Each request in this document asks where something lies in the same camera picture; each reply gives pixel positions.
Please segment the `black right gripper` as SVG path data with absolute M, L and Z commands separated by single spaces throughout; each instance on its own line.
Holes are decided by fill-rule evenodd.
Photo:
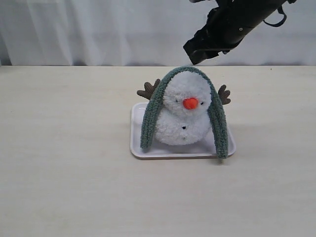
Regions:
M 206 24 L 183 49 L 193 65 L 227 54 L 264 22 L 280 27 L 287 20 L 283 11 L 284 0 L 218 0 L 218 6 L 210 10 Z

